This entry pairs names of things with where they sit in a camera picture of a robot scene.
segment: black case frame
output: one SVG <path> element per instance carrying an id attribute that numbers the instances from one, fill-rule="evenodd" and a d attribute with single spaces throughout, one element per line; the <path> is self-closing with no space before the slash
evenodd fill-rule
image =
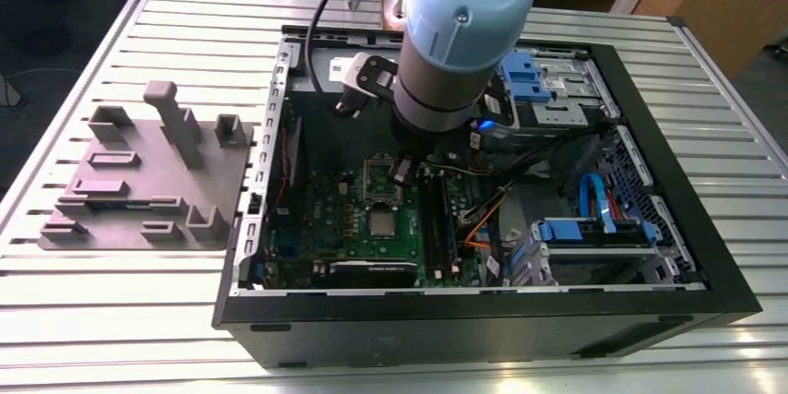
<path id="1" fill-rule="evenodd" d="M 287 42 L 305 29 L 283 27 Z M 316 48 L 396 50 L 401 33 L 319 29 Z M 612 46 L 520 40 L 585 49 L 696 260 L 707 291 L 475 295 L 229 296 L 233 249 L 221 273 L 215 328 L 227 329 L 263 366 L 503 362 L 621 356 L 700 326 L 761 311 Z"/>

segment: metal worktable surface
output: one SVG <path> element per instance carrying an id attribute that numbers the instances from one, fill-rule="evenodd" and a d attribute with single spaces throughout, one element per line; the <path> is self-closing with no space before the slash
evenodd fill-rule
<path id="1" fill-rule="evenodd" d="M 0 206 L 0 389 L 125 392 L 765 392 L 788 386 L 788 168 L 695 38 L 661 18 L 535 10 L 525 37 L 619 49 L 764 312 L 617 360 L 265 371 L 211 328 L 224 252 L 51 252 L 39 228 L 99 105 L 175 81 L 199 120 L 261 122 L 283 24 L 319 0 L 129 0 Z M 377 0 L 323 24 L 377 28 Z"/>

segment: green circuit board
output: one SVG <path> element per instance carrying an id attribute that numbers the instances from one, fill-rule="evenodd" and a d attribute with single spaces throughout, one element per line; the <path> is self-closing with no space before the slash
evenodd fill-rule
<path id="1" fill-rule="evenodd" d="M 429 276 L 424 261 L 417 188 L 388 182 L 385 161 L 343 172 L 311 171 L 297 235 L 273 233 L 279 246 L 277 287 L 308 289 L 315 263 L 367 260 L 415 263 L 421 287 L 469 286 L 477 276 L 475 260 L 459 263 L 459 273 L 445 279 Z M 469 206 L 463 177 L 447 179 L 453 209 Z"/>

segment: blue led light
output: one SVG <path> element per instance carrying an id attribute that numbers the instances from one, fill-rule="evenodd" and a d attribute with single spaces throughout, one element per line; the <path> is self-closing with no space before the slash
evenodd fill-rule
<path id="1" fill-rule="evenodd" d="M 495 126 L 495 122 L 492 120 L 483 120 L 479 123 L 479 131 L 484 131 L 485 129 L 491 129 Z"/>

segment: light blue robot joint cap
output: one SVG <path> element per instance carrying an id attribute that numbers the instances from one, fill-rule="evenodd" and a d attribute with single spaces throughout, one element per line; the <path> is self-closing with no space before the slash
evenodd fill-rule
<path id="1" fill-rule="evenodd" d="M 411 0 L 407 33 L 436 67 L 471 73 L 493 66 L 523 32 L 533 0 Z"/>

